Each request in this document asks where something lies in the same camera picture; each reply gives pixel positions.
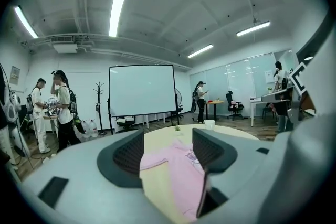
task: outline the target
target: coat rack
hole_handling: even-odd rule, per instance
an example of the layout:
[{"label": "coat rack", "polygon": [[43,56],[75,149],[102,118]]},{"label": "coat rack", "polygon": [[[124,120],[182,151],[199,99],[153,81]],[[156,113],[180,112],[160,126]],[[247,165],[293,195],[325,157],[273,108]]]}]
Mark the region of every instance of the coat rack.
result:
[{"label": "coat rack", "polygon": [[100,87],[103,86],[104,83],[100,84],[100,82],[98,82],[98,84],[96,83],[96,85],[98,86],[98,91],[94,89],[94,91],[98,95],[98,103],[96,103],[96,111],[99,114],[99,122],[100,122],[100,130],[98,131],[98,134],[99,135],[106,135],[106,132],[103,131],[103,126],[101,124],[101,115],[100,115],[100,104],[101,104],[101,102],[100,102],[100,94],[103,93],[103,90],[100,90]]}]

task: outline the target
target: person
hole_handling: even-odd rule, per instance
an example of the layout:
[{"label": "person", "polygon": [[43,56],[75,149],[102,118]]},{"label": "person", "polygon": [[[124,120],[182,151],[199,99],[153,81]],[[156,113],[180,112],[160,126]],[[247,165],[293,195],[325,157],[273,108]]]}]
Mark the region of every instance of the person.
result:
[{"label": "person", "polygon": [[43,104],[41,98],[41,89],[45,87],[46,81],[44,79],[38,79],[35,87],[33,88],[31,101],[33,104],[33,120],[35,132],[38,140],[38,148],[41,153],[50,152],[50,148],[46,145],[47,133],[45,121],[43,119],[43,109],[48,108],[46,104]]},{"label": "person", "polygon": [[198,119],[197,121],[199,123],[203,123],[204,119],[203,119],[203,114],[204,114],[204,106],[205,106],[205,101],[204,101],[204,95],[209,91],[203,91],[203,86],[204,86],[204,82],[200,81],[195,88],[195,91],[197,91],[197,95],[198,95],[198,101],[197,101],[197,105],[200,109],[200,112],[198,113]]},{"label": "person", "polygon": [[[60,86],[59,89],[55,90],[55,85]],[[76,145],[81,143],[81,141],[76,137],[74,131],[74,121],[73,116],[70,113],[70,91],[69,82],[62,70],[58,70],[54,74],[54,82],[51,86],[51,94],[55,94],[60,101],[60,104],[53,105],[51,108],[61,108],[58,114],[58,146],[59,149],[57,153],[62,151],[67,147],[68,141],[71,145]]]},{"label": "person", "polygon": [[[287,86],[286,81],[288,80],[289,72],[282,69],[281,62],[276,61],[275,63],[276,71],[274,74],[274,91],[284,90]],[[284,103],[276,103],[271,105],[275,108],[276,112],[279,116],[278,121],[278,133],[288,132],[293,130],[293,124],[288,118],[287,112],[287,104]]]}]

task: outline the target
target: glass wall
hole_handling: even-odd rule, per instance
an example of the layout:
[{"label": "glass wall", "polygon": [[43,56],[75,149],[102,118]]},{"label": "glass wall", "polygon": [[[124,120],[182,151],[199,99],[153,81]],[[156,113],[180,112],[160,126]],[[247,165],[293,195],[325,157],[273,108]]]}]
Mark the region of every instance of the glass wall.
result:
[{"label": "glass wall", "polygon": [[[265,54],[258,57],[242,59],[234,63],[223,63],[222,66],[190,75],[191,92],[199,81],[206,82],[204,90],[209,90],[206,100],[224,100],[223,105],[217,106],[218,115],[229,115],[228,103],[225,94],[232,91],[235,101],[244,105],[243,116],[250,116],[250,98],[267,94],[268,87],[274,88],[273,75],[275,62],[280,61],[284,70],[295,69],[296,60],[291,50]],[[259,104],[255,116],[262,115],[265,104]]]}]

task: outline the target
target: standing fan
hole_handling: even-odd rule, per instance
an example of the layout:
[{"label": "standing fan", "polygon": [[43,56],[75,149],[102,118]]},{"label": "standing fan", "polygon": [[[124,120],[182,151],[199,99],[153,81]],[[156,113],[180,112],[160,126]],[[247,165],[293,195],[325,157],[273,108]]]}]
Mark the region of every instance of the standing fan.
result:
[{"label": "standing fan", "polygon": [[182,103],[182,95],[177,88],[175,88],[175,94],[177,98],[177,106],[180,106],[180,104]]}]

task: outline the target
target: shoe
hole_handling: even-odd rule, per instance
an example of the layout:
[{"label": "shoe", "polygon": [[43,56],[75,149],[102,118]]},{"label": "shoe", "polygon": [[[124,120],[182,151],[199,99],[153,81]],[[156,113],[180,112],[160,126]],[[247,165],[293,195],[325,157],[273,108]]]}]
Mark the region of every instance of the shoe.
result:
[{"label": "shoe", "polygon": [[48,152],[50,152],[50,148],[46,148],[46,150],[44,150],[44,151],[40,151],[42,154],[45,154],[45,153],[48,153]]}]

